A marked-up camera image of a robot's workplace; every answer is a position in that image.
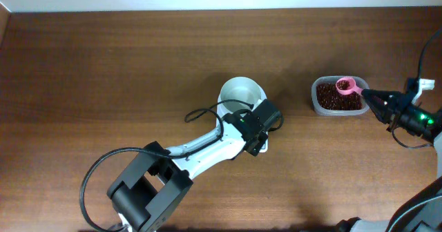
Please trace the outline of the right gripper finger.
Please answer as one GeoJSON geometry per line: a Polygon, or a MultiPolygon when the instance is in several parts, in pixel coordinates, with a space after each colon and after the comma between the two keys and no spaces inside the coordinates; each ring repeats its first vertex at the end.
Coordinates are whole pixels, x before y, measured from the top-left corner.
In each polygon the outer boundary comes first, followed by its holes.
{"type": "Polygon", "coordinates": [[[401,97],[401,93],[398,91],[373,90],[373,89],[364,89],[362,90],[361,95],[366,103],[369,102],[388,103],[392,99],[398,99],[401,97]]]}
{"type": "Polygon", "coordinates": [[[365,100],[366,104],[369,106],[370,110],[374,113],[378,121],[383,124],[389,124],[391,122],[392,112],[391,110],[376,100],[365,100]]]}

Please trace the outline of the pink measuring scoop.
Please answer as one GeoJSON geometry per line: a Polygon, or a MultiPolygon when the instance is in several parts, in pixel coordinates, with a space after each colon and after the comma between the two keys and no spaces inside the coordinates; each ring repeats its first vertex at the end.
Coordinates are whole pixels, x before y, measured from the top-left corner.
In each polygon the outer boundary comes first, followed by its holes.
{"type": "Polygon", "coordinates": [[[362,88],[356,85],[356,80],[353,77],[342,77],[336,82],[335,86],[341,95],[350,95],[352,93],[361,95],[363,91],[362,88]]]}

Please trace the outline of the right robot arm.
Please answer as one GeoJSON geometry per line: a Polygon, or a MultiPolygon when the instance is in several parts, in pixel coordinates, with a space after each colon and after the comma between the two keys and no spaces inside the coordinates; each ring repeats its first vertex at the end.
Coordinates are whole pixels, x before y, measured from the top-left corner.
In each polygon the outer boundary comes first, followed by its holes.
{"type": "Polygon", "coordinates": [[[412,91],[400,93],[365,89],[361,92],[378,121],[395,135],[402,128],[427,143],[417,149],[436,150],[436,180],[404,203],[390,220],[371,222],[353,217],[340,221],[335,231],[440,231],[441,230],[441,111],[429,113],[412,103],[412,91]]]}

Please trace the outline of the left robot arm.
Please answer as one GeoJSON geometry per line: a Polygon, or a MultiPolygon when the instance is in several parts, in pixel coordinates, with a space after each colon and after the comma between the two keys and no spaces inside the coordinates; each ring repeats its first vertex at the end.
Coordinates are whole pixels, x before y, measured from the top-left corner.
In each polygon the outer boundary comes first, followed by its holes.
{"type": "Polygon", "coordinates": [[[194,179],[212,166],[248,152],[256,156],[282,113],[268,100],[216,117],[209,133],[179,146],[147,144],[107,190],[123,231],[156,231],[176,210],[194,179]]]}

